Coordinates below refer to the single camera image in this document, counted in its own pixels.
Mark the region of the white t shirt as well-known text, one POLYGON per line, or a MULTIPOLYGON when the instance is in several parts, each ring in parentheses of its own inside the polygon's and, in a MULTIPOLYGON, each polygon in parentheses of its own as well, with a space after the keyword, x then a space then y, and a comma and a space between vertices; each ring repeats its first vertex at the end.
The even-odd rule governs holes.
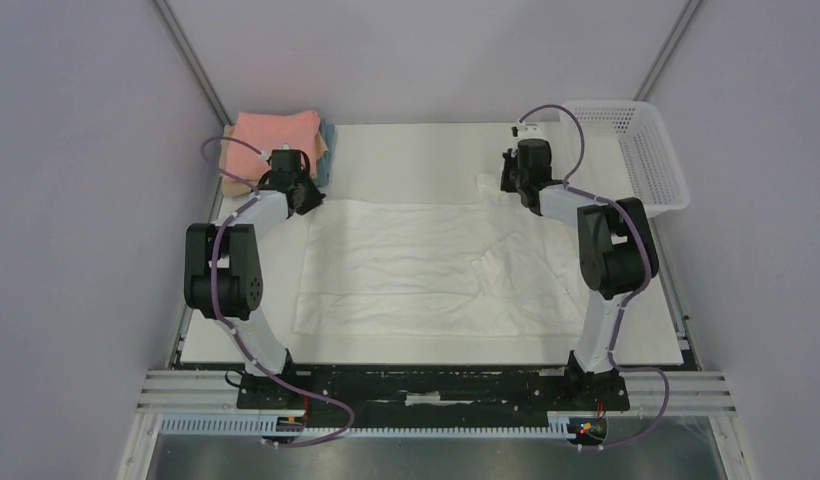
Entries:
POLYGON ((310 217, 294 329, 369 336, 570 336, 588 290, 575 232, 477 179, 475 203, 329 200, 310 217))

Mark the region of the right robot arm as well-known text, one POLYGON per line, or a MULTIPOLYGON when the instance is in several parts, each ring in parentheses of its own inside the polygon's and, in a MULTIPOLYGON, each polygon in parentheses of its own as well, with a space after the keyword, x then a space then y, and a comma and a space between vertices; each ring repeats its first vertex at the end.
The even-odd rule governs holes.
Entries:
POLYGON ((619 375, 615 351, 628 304, 658 274, 645 206, 636 197, 610 200, 553 179, 552 150, 545 139, 519 139, 503 159, 503 191, 518 194, 532 213, 576 229, 589 299, 563 392, 571 405, 588 408, 619 375))

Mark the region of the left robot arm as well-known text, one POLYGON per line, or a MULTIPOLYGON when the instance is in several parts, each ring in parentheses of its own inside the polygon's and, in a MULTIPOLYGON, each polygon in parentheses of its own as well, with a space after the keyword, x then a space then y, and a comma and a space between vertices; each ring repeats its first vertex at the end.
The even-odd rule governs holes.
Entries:
POLYGON ((194 223, 185 234, 184 297, 215 321, 236 345, 246 372, 264 376, 261 394, 276 408, 293 405, 298 379, 284 372, 290 354, 261 309, 264 275, 259 240, 291 217, 319 207, 325 195, 310 176, 310 159, 297 149, 266 156, 269 170, 247 199, 215 223, 194 223))

